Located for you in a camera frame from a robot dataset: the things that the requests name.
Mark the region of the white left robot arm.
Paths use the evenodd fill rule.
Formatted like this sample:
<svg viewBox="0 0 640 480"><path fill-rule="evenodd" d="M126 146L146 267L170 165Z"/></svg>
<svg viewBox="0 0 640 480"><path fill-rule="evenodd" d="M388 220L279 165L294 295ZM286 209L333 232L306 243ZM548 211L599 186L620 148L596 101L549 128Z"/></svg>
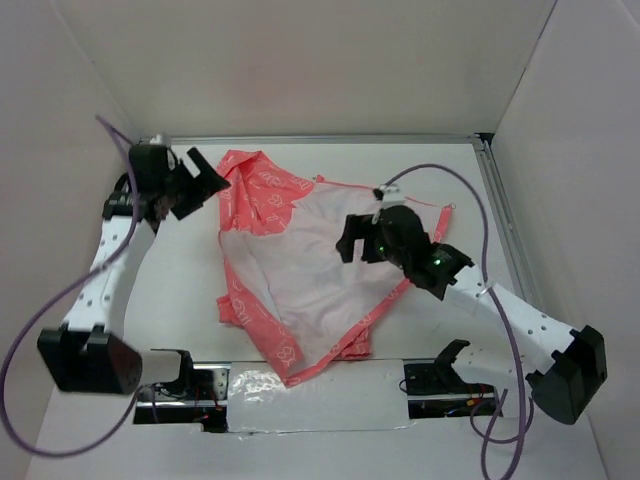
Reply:
<svg viewBox="0 0 640 480"><path fill-rule="evenodd" d="M139 143L103 204L101 238L91 269L61 325L45 328L38 351L65 393L127 395L141 382L143 358L124 339L138 270L168 215L182 220L229 182L195 147L179 158L168 146Z"/></svg>

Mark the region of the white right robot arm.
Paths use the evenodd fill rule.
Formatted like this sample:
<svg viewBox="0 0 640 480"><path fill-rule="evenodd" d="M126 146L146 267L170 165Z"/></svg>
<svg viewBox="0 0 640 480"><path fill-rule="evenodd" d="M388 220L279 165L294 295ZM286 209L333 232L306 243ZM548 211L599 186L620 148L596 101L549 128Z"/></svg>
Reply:
<svg viewBox="0 0 640 480"><path fill-rule="evenodd" d="M503 328L533 367L524 378L534 403L557 422L575 424L605 382L605 341L598 330L591 326L577 330L501 285L482 282L471 258L451 245L431 241L409 207L347 216L336 243L343 262L353 261L358 240L364 243L364 262L389 262L414 286Z"/></svg>

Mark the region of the pink jacket with white lining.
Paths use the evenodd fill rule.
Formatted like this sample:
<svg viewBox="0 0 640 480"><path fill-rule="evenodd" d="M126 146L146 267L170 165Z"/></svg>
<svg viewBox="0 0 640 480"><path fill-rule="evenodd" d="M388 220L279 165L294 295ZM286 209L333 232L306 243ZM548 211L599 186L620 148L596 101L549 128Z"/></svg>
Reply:
<svg viewBox="0 0 640 480"><path fill-rule="evenodd" d="M261 151L228 151L218 240L227 292L219 320L242 328L287 387L335 359L371 353L372 326L410 289L387 263L342 262L335 245L349 214L371 214L371 188L308 180Z"/></svg>

